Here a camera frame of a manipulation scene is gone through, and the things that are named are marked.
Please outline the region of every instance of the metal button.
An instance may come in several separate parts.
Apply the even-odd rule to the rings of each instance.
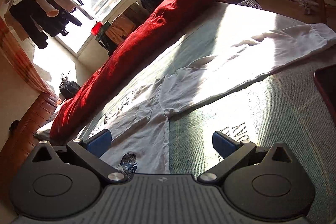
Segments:
[[[113,181],[120,181],[120,180],[123,180],[125,176],[122,173],[114,172],[114,173],[109,174],[107,178]]]
[[[214,173],[203,173],[199,176],[199,178],[203,181],[213,181],[217,178]]]

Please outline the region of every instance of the circular pad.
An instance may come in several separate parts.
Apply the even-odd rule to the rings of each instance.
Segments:
[[[280,175],[261,175],[252,181],[252,186],[259,194],[269,197],[282,196],[291,189],[288,179]]]
[[[97,176],[82,167],[54,160],[23,166],[13,179],[11,201],[21,215],[59,219],[89,207],[100,194]]]
[[[43,196],[58,196],[66,193],[72,180],[65,175],[49,174],[39,177],[33,183],[35,192]]]

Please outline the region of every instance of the red pillow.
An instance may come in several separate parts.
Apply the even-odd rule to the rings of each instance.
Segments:
[[[50,137],[55,140],[71,137],[134,68],[214,1],[164,0],[84,83],[75,97],[63,104],[51,127]]]

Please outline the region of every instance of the white t-shirt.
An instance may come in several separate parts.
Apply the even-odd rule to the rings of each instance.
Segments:
[[[300,25],[247,38],[225,54],[207,56],[175,74],[131,91],[108,113],[111,148],[101,159],[127,176],[169,173],[169,118],[336,42],[324,24]]]

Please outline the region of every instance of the black backpack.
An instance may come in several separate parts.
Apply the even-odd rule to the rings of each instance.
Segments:
[[[65,99],[73,98],[80,90],[81,86],[74,81],[69,81],[68,77],[62,77],[62,83],[59,85],[59,91]]]

